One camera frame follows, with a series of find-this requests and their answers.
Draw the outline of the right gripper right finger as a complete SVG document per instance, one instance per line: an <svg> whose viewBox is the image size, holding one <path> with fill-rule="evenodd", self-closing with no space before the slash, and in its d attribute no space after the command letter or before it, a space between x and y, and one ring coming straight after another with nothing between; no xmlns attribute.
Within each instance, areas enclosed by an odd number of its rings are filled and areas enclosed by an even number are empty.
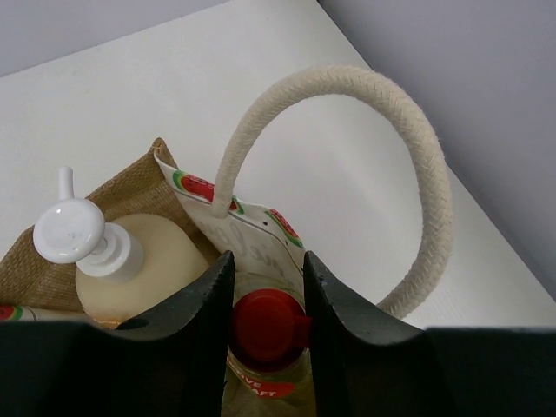
<svg viewBox="0 0 556 417"><path fill-rule="evenodd" d="M416 328L303 265L320 416L552 416L552 328Z"/></svg>

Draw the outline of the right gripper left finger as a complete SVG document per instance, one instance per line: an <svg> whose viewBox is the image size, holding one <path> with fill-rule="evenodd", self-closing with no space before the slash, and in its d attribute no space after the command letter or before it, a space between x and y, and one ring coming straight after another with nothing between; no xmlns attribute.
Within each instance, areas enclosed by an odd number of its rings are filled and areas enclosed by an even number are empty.
<svg viewBox="0 0 556 417"><path fill-rule="evenodd" d="M4 416L217 416L234 257L114 330L85 321L1 326Z"/></svg>

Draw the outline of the clear red-capped bottle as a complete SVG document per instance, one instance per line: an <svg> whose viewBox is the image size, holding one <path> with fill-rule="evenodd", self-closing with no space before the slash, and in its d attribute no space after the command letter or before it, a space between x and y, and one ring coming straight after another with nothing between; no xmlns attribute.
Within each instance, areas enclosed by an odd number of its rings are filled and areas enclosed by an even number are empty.
<svg viewBox="0 0 556 417"><path fill-rule="evenodd" d="M315 416L301 281L235 274L223 416Z"/></svg>

